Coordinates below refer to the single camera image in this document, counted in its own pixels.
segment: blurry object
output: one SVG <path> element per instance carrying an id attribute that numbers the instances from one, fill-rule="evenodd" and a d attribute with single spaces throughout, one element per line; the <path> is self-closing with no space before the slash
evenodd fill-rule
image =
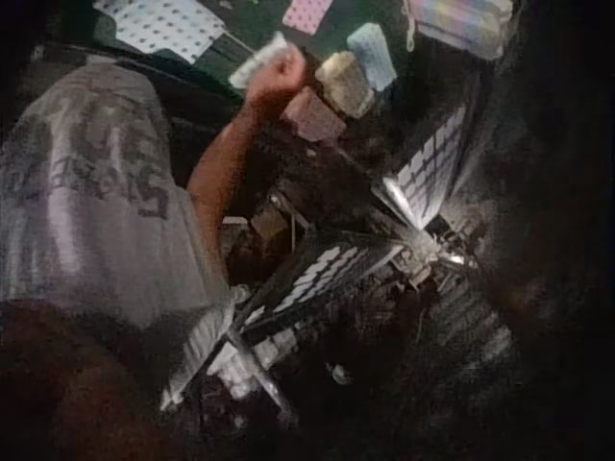
<path id="1" fill-rule="evenodd" d="M 293 0 L 282 23 L 313 36 L 331 3 L 332 0 Z"/>
<path id="2" fill-rule="evenodd" d="M 169 49 L 193 64 L 226 31 L 224 22 L 194 0 L 98 0 L 115 20 L 115 37 L 142 53 Z"/>
<path id="3" fill-rule="evenodd" d="M 316 79 L 327 100 L 351 117 L 362 117 L 374 104 L 374 91 L 350 51 L 331 55 L 316 71 Z"/>
<path id="4" fill-rule="evenodd" d="M 453 111 L 396 175 L 372 188 L 395 213 L 422 230 L 438 213 L 460 155 L 466 107 Z"/>
<path id="5" fill-rule="evenodd" d="M 333 365 L 328 363 L 327 370 L 331 373 L 333 381 L 340 386 L 348 386 L 353 383 L 353 374 L 339 363 Z"/>
<path id="6" fill-rule="evenodd" d="M 397 79 L 386 38 L 379 24 L 363 24 L 346 41 L 365 70 L 369 84 L 376 91 L 383 91 Z"/>
<path id="7" fill-rule="evenodd" d="M 254 74 L 288 47 L 288 42 L 280 32 L 276 32 L 269 43 L 260 48 L 251 58 L 235 70 L 229 82 L 237 89 L 245 89 Z"/>
<path id="8" fill-rule="evenodd" d="M 271 240 L 280 232 L 288 229 L 288 223 L 273 206 L 267 204 L 265 209 L 250 221 L 252 227 L 264 240 Z"/>
<path id="9" fill-rule="evenodd" d="M 405 0 L 418 32 L 492 61 L 504 52 L 512 18 L 510 0 Z"/>
<path id="10" fill-rule="evenodd" d="M 336 139 L 346 130 L 346 124 L 309 86 L 288 104 L 283 118 L 294 126 L 298 136 L 310 142 Z"/>
<path id="11" fill-rule="evenodd" d="M 235 305 L 245 303 L 251 296 L 252 291 L 245 283 L 231 287 L 231 298 Z"/>

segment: light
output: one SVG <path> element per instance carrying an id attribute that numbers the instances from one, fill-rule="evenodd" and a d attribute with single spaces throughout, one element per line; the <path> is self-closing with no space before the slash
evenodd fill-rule
<path id="1" fill-rule="evenodd" d="M 414 219 L 414 214 L 412 214 L 412 210 L 410 209 L 410 204 L 407 201 L 406 195 L 404 195 L 404 191 L 400 187 L 397 180 L 393 178 L 382 178 L 382 184 L 384 185 L 384 189 L 391 197 L 395 205 L 400 209 L 400 211 L 404 214 L 405 218 L 414 226 L 416 229 L 421 229 L 418 225 L 416 219 Z"/>

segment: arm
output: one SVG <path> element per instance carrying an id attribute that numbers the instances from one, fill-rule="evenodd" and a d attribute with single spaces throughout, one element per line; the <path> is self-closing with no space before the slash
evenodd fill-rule
<path id="1" fill-rule="evenodd" d="M 250 82 L 243 108 L 205 151 L 187 190 L 196 211 L 209 256 L 224 268 L 220 230 L 245 156 L 261 124 L 277 120 L 304 83 L 306 61 L 294 46 L 263 67 Z"/>
<path id="2" fill-rule="evenodd" d="M 181 459 L 129 372 L 54 306 L 0 303 L 0 315 L 0 442 L 51 441 L 62 459 Z"/>

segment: man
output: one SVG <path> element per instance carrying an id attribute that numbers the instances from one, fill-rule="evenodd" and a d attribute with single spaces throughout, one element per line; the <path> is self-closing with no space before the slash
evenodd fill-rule
<path id="1" fill-rule="evenodd" d="M 110 382 L 130 378 L 95 342 L 75 339 L 87 337 L 83 331 L 129 366 L 150 399 L 177 365 L 167 355 L 182 350 L 196 321 L 205 325 L 200 354 L 211 351 L 233 314 L 220 254 L 222 219 L 259 126 L 280 117 L 302 88 L 305 68 L 302 54 L 290 47 L 257 73 L 243 108 L 203 154 L 187 192 L 171 177 L 155 91 L 132 71 L 108 64 L 81 68 L 24 112 L 0 157 L 0 391 L 22 395 L 15 388 L 27 377 L 37 392 L 53 389 L 56 415 L 62 396 L 78 395 L 79 404 L 70 400 L 56 420 L 75 429 L 87 426 L 85 413 L 107 414 L 109 406 L 97 403 L 101 382 L 107 403 L 127 388 L 136 392 L 132 383 L 109 391 Z M 75 382 L 80 390 L 71 394 Z M 135 414 L 126 421 L 146 425 Z M 115 416 L 96 430 L 105 432 L 105 421 Z M 142 441 L 137 434 L 147 431 L 137 430 L 132 440 Z M 92 451 L 100 437 L 65 445 L 109 459 Z"/>

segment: beige object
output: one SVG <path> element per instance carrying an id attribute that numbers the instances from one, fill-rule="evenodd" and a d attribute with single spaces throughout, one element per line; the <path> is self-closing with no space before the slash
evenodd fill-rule
<path id="1" fill-rule="evenodd" d="M 288 223 L 282 214 L 272 206 L 267 206 L 261 213 L 254 216 L 250 222 L 258 235 L 264 240 L 270 240 L 288 228 Z"/>
<path id="2" fill-rule="evenodd" d="M 336 139 L 346 130 L 346 124 L 309 86 L 286 106 L 283 118 L 295 127 L 298 136 L 310 142 Z"/>
<path id="3" fill-rule="evenodd" d="M 374 91 L 350 51 L 331 55 L 316 71 L 316 79 L 327 100 L 351 117 L 362 117 L 374 104 Z"/>

